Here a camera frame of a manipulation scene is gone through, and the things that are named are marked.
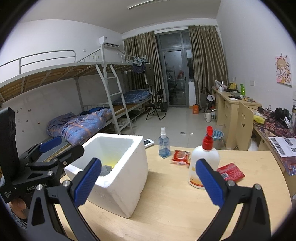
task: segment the red snack package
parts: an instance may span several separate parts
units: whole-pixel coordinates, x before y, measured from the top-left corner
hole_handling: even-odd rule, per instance
[[[233,180],[237,182],[245,177],[243,172],[234,163],[219,167],[217,172],[221,174],[225,181]]]
[[[188,151],[175,150],[172,162],[181,165],[189,165],[189,156],[190,152]]]

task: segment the mug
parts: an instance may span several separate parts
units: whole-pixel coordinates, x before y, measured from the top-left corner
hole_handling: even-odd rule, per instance
[[[212,120],[211,111],[207,110],[207,112],[205,113],[205,121],[211,122],[211,120]]]

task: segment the person's hand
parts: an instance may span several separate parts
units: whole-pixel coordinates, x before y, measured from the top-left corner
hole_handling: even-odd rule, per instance
[[[17,197],[9,203],[9,206],[16,216],[26,219],[26,216],[23,213],[23,210],[27,207],[24,200]]]

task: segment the mattress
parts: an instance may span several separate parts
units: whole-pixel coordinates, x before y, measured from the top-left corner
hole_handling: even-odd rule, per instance
[[[124,96],[126,104],[138,104],[140,101],[147,99],[152,93],[148,90],[127,91]],[[113,105],[122,105],[122,99],[119,97],[113,101]]]

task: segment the barcode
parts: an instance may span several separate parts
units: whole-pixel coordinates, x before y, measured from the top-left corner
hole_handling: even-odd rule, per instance
[[[226,172],[222,173],[221,176],[222,176],[224,179],[227,178],[227,177],[229,177],[228,174],[227,174]]]

